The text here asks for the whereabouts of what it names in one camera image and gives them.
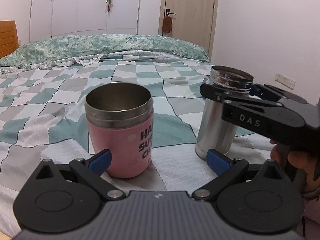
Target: wall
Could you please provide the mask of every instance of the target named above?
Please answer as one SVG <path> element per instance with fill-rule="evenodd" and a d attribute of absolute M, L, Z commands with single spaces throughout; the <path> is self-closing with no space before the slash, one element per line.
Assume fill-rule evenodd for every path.
<path fill-rule="evenodd" d="M 0 0 L 0 21 L 15 20 L 18 39 L 28 43 L 31 0 Z"/>
<path fill-rule="evenodd" d="M 218 0 L 212 62 L 252 74 L 317 104 L 320 0 Z M 274 81 L 281 73 L 294 90 Z"/>
<path fill-rule="evenodd" d="M 138 34 L 158 34 L 161 0 L 140 0 Z"/>

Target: gray gripper base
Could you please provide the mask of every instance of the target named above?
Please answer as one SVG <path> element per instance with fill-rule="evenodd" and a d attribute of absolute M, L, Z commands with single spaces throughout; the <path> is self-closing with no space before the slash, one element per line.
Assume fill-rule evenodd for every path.
<path fill-rule="evenodd" d="M 294 231 L 258 236 L 226 224 L 208 202 L 185 191 L 132 191 L 128 198 L 108 202 L 86 226 L 61 235 L 22 231 L 15 240 L 302 240 Z"/>

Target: electrical outlet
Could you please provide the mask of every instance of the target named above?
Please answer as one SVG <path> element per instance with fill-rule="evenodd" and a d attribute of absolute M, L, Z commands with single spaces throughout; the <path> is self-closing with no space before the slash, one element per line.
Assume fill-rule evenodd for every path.
<path fill-rule="evenodd" d="M 279 73 L 276 73 L 275 80 L 283 84 L 284 86 L 291 88 L 292 90 L 294 89 L 294 86 L 296 84 L 296 82 L 291 78 L 285 77 L 284 75 L 281 75 Z"/>

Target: pink tumbler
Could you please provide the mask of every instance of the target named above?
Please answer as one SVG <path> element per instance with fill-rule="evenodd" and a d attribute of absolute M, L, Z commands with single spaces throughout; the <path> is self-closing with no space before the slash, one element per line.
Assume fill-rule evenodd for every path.
<path fill-rule="evenodd" d="M 151 161 L 153 99 L 143 86 L 112 82 L 92 90 L 85 114 L 95 153 L 111 151 L 109 175 L 127 179 Z"/>

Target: wardrobe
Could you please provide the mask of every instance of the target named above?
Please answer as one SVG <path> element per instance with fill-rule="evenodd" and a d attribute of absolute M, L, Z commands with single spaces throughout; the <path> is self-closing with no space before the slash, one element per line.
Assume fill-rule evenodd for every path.
<path fill-rule="evenodd" d="M 63 35 L 137 34 L 140 0 L 32 0 L 30 41 Z"/>

